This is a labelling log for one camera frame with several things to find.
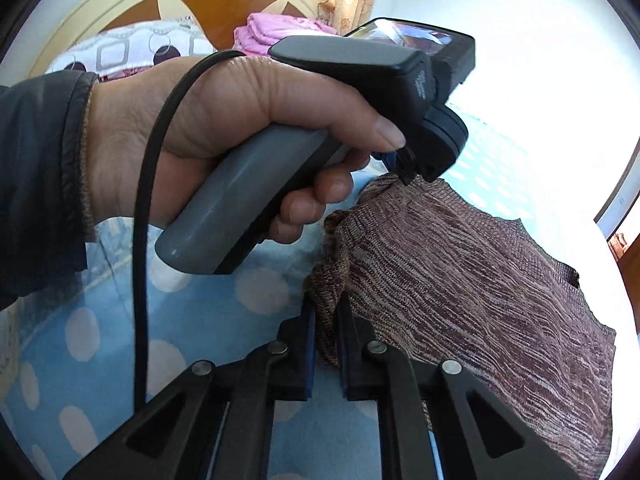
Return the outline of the dark jacket left forearm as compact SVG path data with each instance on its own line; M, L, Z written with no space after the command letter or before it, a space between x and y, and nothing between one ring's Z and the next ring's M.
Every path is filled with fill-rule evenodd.
M1 305L85 270L92 220L85 120L94 73L1 90Z

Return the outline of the person's left hand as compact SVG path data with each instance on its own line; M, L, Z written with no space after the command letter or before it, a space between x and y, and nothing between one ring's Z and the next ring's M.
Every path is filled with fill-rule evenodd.
M146 72L104 84L91 93L86 119L86 179L93 221L130 217L142 158L160 109L179 79L198 62L174 58ZM403 148L406 139L353 88L271 61L234 58L208 70L186 94L160 153L150 222L163 228L212 173L214 160L273 122L326 129L351 150L318 174L309 188L283 199L268 236L299 239L326 206L352 192L352 173L373 152Z

